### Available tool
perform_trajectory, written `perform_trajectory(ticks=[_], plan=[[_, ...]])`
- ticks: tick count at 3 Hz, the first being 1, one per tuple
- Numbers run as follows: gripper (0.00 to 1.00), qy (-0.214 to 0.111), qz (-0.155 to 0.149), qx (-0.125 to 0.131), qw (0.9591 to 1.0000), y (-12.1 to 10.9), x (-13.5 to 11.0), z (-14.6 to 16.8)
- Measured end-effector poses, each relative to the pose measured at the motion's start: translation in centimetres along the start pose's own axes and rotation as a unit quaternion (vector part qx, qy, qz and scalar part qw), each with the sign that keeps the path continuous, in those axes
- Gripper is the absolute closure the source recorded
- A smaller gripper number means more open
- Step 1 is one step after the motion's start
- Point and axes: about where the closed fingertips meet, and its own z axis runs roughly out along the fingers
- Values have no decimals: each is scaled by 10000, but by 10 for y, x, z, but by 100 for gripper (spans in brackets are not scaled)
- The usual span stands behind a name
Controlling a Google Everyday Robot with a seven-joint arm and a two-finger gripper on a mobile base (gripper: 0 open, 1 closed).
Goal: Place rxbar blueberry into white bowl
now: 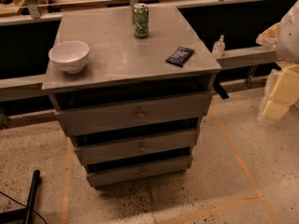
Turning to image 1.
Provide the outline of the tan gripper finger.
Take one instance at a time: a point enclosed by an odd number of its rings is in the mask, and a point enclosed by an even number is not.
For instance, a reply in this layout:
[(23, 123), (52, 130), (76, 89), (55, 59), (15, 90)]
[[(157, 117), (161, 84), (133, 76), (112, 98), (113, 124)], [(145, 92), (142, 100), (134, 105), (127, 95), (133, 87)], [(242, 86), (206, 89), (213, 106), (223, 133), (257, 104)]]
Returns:
[(259, 107), (258, 121), (276, 123), (299, 100), (299, 64), (280, 61), (278, 71), (273, 69), (264, 87), (264, 97)]
[(279, 22), (273, 24), (268, 29), (264, 30), (256, 38), (256, 43), (261, 46), (275, 46), (277, 40)]

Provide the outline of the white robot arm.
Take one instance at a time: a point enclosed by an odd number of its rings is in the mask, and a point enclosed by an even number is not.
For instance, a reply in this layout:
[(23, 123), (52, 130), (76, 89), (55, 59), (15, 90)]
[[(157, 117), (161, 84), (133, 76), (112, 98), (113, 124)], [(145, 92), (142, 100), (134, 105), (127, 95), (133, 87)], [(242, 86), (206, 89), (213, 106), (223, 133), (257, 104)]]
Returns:
[(280, 22), (259, 34), (256, 43), (272, 46), (281, 67), (268, 76), (259, 108), (260, 122), (271, 124), (281, 120), (299, 100), (299, 0)]

